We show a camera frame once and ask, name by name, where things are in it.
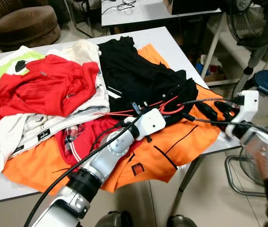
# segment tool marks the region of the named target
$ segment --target table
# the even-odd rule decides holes
[[[173,37],[167,31],[165,27],[153,28],[148,30],[142,30],[137,32],[130,32],[125,34],[104,36],[99,38],[90,39],[92,43],[100,44],[106,42],[112,38],[119,39],[121,36],[131,36],[134,39],[135,47],[141,48],[151,43],[158,53],[168,62],[171,69],[186,70],[187,78],[193,78],[193,80],[203,87],[207,87],[205,82],[201,79],[193,65],[190,63],[185,54],[181,51],[180,47],[174,41]],[[62,49],[66,46],[73,45],[74,42],[53,44],[48,46],[41,46],[33,48],[34,50],[46,54],[50,49]],[[9,52],[0,53],[0,59],[10,54]],[[194,172],[198,168],[204,155],[220,152],[228,149],[233,149],[239,146],[239,141],[236,138],[227,139],[226,135],[221,132],[216,142],[209,147],[199,158],[192,162],[189,167],[189,171],[186,174],[180,190],[184,190],[189,180],[192,178]],[[0,174],[0,200],[11,199],[19,196],[29,195],[37,193],[36,190],[13,183],[9,181],[3,174]]]
[[[122,0],[106,0],[101,4],[101,12],[103,13],[107,8],[118,6],[122,3]],[[149,23],[155,20],[163,21],[179,17],[202,16],[203,20],[197,41],[197,48],[193,58],[193,65],[196,65],[198,60],[200,47],[202,46],[203,38],[205,36],[206,25],[209,20],[209,15],[222,13],[220,9],[216,9],[211,11],[171,15],[163,3],[163,0],[137,0],[134,5],[134,8],[131,8],[126,12],[118,11],[114,8],[109,9],[103,15],[101,15],[101,25],[109,27],[111,34],[114,34],[114,30],[112,29],[113,26],[125,26],[142,22]]]

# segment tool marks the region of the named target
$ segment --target plaid fabric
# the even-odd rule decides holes
[[[70,143],[72,143],[82,132],[84,128],[82,124],[73,125],[64,130],[65,139],[64,139],[64,153],[65,155],[72,154]]]

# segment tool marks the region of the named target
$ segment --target white desk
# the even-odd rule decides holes
[[[177,45],[177,43],[174,41],[173,37],[169,34],[169,32],[165,27],[99,37],[89,39],[89,41],[95,44],[100,44],[113,38],[119,39],[119,37],[121,36],[128,36],[128,35],[133,37],[136,48],[141,48],[151,43],[154,46],[154,48],[158,51],[158,53],[168,62],[171,69],[175,71],[186,70],[187,78],[193,78],[196,83],[200,84],[203,87],[207,87],[205,82],[201,79],[199,74],[196,72],[190,61],[181,51],[180,47]],[[72,45],[73,43],[74,42],[64,44],[54,44],[49,46],[37,47],[33,49],[40,53],[46,54],[47,51],[50,49],[60,50],[63,47]],[[0,59],[8,54],[9,53],[0,53]],[[237,146],[239,146],[239,142],[236,138],[227,141],[225,134],[221,132],[219,137],[217,138],[217,141],[211,147],[209,147],[204,152],[204,154],[223,151],[226,149],[232,149]],[[187,179],[190,180],[191,177],[192,175],[189,175],[187,176]],[[0,200],[28,195],[35,192],[36,190],[13,183],[9,181],[3,174],[0,174]]]
[[[118,6],[122,4],[122,0],[104,1],[101,4],[101,12],[103,13],[107,8]],[[109,9],[101,16],[102,26],[116,26],[129,23],[138,23],[151,20],[169,19],[174,17],[189,17],[202,14],[213,14],[222,12],[220,9],[204,12],[194,12],[185,14],[171,15],[163,0],[137,0],[134,8],[128,9],[126,12],[118,11],[116,9]]]

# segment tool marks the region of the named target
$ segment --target tiled floor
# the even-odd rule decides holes
[[[86,25],[81,27],[89,31]],[[106,30],[101,27],[96,27],[94,32],[96,36],[106,35]],[[87,37],[77,31],[72,23],[68,23],[63,25],[57,43],[80,38]],[[241,70],[236,63],[233,67],[234,70]],[[232,86],[213,88],[225,97],[230,96],[231,89]],[[255,122],[265,125],[268,117],[256,119]],[[266,220],[266,200],[238,195],[230,189],[227,182],[224,160],[228,155],[238,154],[239,151],[237,149],[206,156],[177,207],[173,206],[173,202],[185,170],[179,170],[168,184],[151,180],[127,185],[114,194],[99,191],[81,223],[85,227],[93,227],[109,211],[127,210],[132,215],[134,227],[165,227],[173,209],[172,214],[190,217],[199,227],[261,227]],[[232,171],[235,184],[243,190],[262,190],[245,176],[238,163],[232,163]],[[22,226],[39,196],[0,202],[0,226]]]

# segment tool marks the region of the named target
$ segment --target robotic arm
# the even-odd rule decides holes
[[[258,165],[265,182],[268,198],[268,133],[252,124],[258,110],[258,92],[242,91],[238,98],[240,111],[227,127],[221,127],[228,136],[236,136],[246,147]],[[135,118],[128,117],[125,123],[133,122]],[[108,179],[118,160],[124,156],[134,140],[141,140],[165,127],[165,121],[157,109],[143,114],[118,139],[107,145],[99,153],[92,156],[79,166],[66,186],[57,193],[54,200],[42,215],[34,222],[33,227],[80,227],[79,219],[84,218],[90,208],[90,203],[101,185]],[[107,135],[101,145],[116,137],[122,129]]]

